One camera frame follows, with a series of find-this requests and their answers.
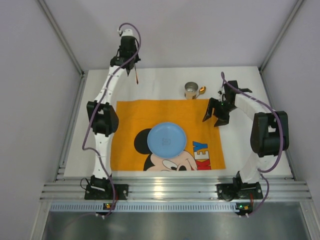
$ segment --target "cup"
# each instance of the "cup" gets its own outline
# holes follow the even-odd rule
[[[186,99],[195,99],[197,97],[198,84],[189,81],[184,85],[184,96]]]

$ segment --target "wall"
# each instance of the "wall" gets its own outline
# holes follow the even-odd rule
[[[277,109],[289,115],[292,166],[320,213],[320,1],[307,0],[264,75]]]
[[[29,239],[79,74],[35,0],[0,2],[0,235]]]
[[[139,68],[259,66],[296,0],[46,0],[85,70],[106,69],[123,22]]]

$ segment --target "orange cloth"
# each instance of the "orange cloth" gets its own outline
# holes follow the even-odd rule
[[[225,169],[219,128],[214,127],[217,118],[212,116],[202,122],[207,106],[207,99],[118,101],[116,114],[119,117],[119,127],[112,140],[111,169],[113,171]],[[135,143],[136,136],[142,130],[151,129],[163,122],[179,125],[186,134],[186,152],[181,154],[180,159],[160,159],[151,152],[146,152],[148,150],[144,149],[149,149],[146,145],[147,135],[143,138],[141,137],[143,134],[140,134]]]

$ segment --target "cartoon character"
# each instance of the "cartoon character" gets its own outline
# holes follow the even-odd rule
[[[148,155],[144,162],[143,171],[192,171],[198,170],[195,158],[187,151],[179,156],[164,159],[154,155],[147,144],[147,137],[151,128],[140,131],[134,139],[134,148],[140,154]]]

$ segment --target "spoon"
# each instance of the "spoon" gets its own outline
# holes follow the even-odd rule
[[[200,95],[202,95],[202,94],[204,94],[205,92],[206,92],[206,86],[202,86],[200,89],[199,89],[199,94],[198,94],[198,96],[196,96],[196,99],[200,96]]]

